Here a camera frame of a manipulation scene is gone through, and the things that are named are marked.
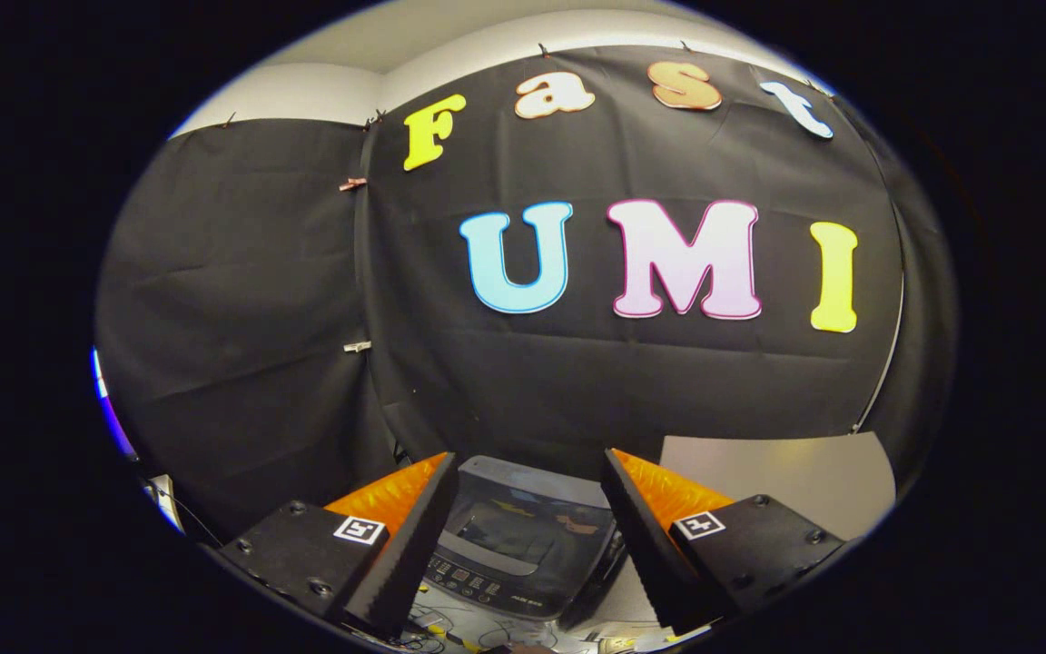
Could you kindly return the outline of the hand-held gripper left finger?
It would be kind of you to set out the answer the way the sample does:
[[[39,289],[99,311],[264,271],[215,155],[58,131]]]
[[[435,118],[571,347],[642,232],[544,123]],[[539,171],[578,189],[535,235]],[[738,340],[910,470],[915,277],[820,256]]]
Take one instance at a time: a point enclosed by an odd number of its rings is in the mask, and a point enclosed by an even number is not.
[[[291,500],[220,547],[219,564],[308,621],[395,640],[459,490],[440,452],[327,505]]]

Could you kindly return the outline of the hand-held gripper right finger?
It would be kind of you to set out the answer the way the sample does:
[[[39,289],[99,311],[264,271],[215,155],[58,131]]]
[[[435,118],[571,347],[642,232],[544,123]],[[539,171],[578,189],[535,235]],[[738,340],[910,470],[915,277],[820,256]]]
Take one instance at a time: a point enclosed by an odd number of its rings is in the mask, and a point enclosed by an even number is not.
[[[677,636],[763,611],[848,547],[769,494],[731,500],[616,448],[602,493],[656,621]]]

